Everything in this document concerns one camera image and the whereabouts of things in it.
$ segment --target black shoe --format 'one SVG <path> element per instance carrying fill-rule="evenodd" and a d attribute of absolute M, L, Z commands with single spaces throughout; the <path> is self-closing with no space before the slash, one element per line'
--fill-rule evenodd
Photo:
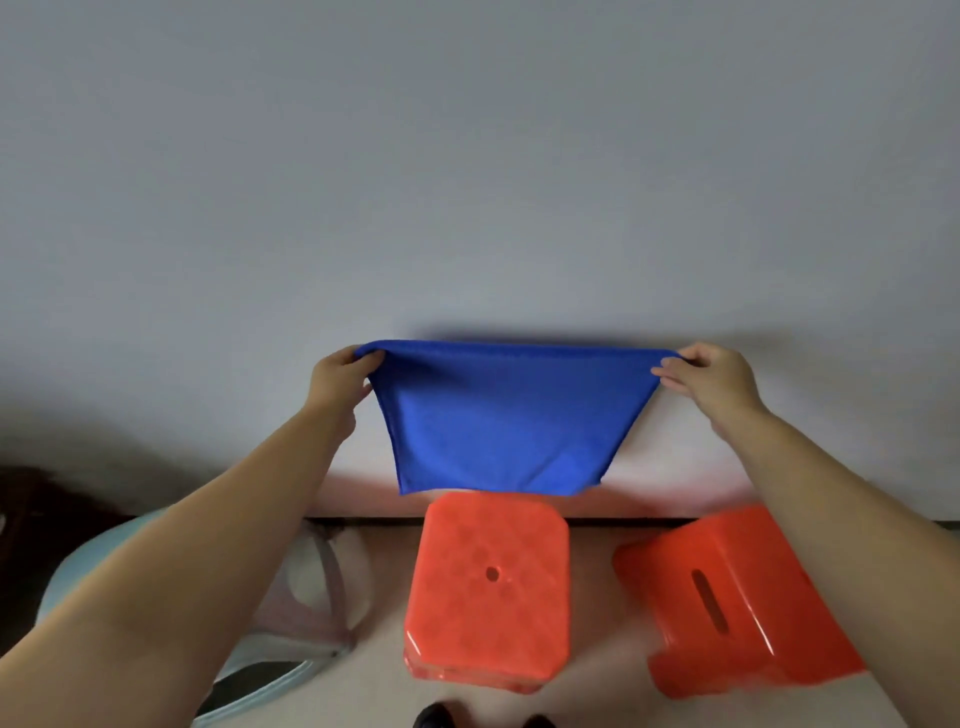
<path fill-rule="evenodd" d="M 457 728 L 453 723 L 453 716 L 443 703 L 428 705 L 420 711 L 414 720 L 414 728 Z"/>
<path fill-rule="evenodd" d="M 523 724 L 523 728 L 557 728 L 546 716 L 533 716 Z"/>

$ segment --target red stool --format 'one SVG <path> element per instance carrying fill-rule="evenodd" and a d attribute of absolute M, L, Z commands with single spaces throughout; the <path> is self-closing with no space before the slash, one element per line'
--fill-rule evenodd
<path fill-rule="evenodd" d="M 570 654 L 566 521 L 546 503 L 449 493 L 426 512 L 404 624 L 414 677 L 535 692 Z"/>
<path fill-rule="evenodd" d="M 665 648 L 647 664 L 668 697 L 816 685 L 865 669 L 763 506 L 622 546 L 613 568 L 657 620 Z"/>

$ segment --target blue cloth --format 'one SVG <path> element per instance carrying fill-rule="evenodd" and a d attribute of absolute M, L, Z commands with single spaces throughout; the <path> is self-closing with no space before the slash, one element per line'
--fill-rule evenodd
<path fill-rule="evenodd" d="M 402 494 L 435 488 L 572 496 L 600 482 L 674 352 L 374 341 L 370 377 Z"/>

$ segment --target white floor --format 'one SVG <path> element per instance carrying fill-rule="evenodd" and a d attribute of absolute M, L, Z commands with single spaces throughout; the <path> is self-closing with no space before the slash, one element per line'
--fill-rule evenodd
<path fill-rule="evenodd" d="M 279 700 L 225 721 L 225 728 L 409 728 L 436 700 L 453 704 L 460 728 L 519 728 L 544 713 L 558 728 L 669 726 L 842 726 L 900 728 L 893 706 L 869 675 L 815 689 L 762 690 L 674 702 L 650 682 L 645 658 L 656 633 L 621 591 L 613 549 L 639 534 L 575 528 L 571 535 L 573 655 L 543 690 L 510 692 L 414 680 L 404 667 L 403 613 L 417 556 L 418 528 L 366 528 L 377 595 L 356 651 Z"/>

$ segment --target person's left arm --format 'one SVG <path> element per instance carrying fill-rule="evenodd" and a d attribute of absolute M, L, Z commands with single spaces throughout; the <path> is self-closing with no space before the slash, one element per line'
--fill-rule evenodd
<path fill-rule="evenodd" d="M 383 352 L 323 359 L 303 409 L 118 547 L 0 659 L 0 725 L 185 726 L 250 625 Z"/>

